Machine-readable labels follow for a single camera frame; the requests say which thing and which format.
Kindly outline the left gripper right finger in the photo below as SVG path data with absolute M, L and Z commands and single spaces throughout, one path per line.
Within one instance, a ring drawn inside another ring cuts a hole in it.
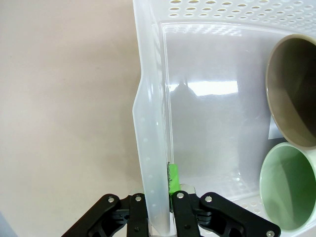
M 204 229 L 219 237 L 278 237 L 278 225 L 246 210 L 221 195 L 208 192 L 198 197 L 181 189 L 178 167 L 167 165 L 170 209 L 177 236 L 199 237 Z

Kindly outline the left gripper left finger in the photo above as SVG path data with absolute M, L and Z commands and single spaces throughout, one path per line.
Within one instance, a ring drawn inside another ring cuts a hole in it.
M 127 226 L 128 237 L 148 237 L 149 218 L 145 195 L 136 193 L 120 199 L 103 195 L 64 234 L 64 237 L 113 237 Z

